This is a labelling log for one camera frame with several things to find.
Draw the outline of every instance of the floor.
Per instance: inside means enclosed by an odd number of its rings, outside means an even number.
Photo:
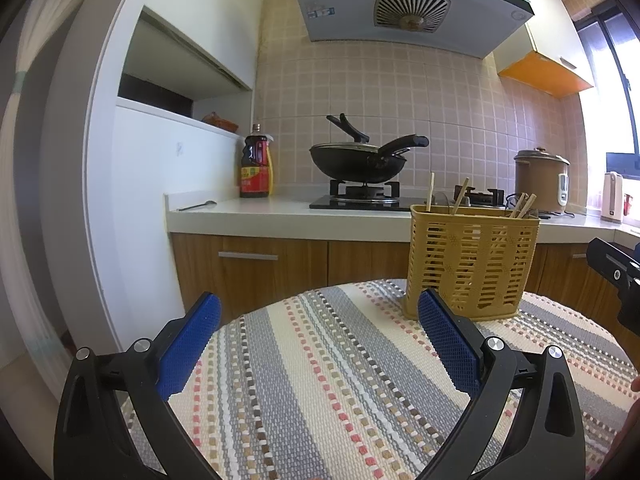
[[[28,354],[0,370],[0,408],[26,450],[53,478],[58,402]]]

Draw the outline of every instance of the blue sticker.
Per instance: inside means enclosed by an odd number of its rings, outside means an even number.
[[[333,16],[335,14],[335,7],[329,7],[328,9],[310,10],[306,16],[308,18],[321,18],[322,16]]]

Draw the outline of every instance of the white countertop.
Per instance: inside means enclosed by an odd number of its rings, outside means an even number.
[[[168,211],[167,230],[262,238],[411,241],[411,213],[309,209],[309,202],[286,197],[235,198],[188,211]],[[540,223],[540,244],[582,244],[594,238],[633,249],[640,230],[598,217],[562,216]]]

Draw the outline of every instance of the range hood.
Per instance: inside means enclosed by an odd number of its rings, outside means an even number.
[[[298,0],[311,41],[432,46],[483,58],[533,14],[527,0]]]

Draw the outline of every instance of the human hand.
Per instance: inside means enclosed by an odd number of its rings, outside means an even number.
[[[636,379],[631,383],[631,390],[633,392],[640,392],[640,377],[636,377]],[[625,439],[626,435],[629,433],[631,428],[640,422],[640,399],[636,400],[631,409],[629,410],[629,414],[626,418],[625,425],[618,432],[616,437],[613,439],[611,443],[611,448],[607,453],[606,457],[604,457],[603,464],[606,464],[612,456],[615,455],[620,443]]]

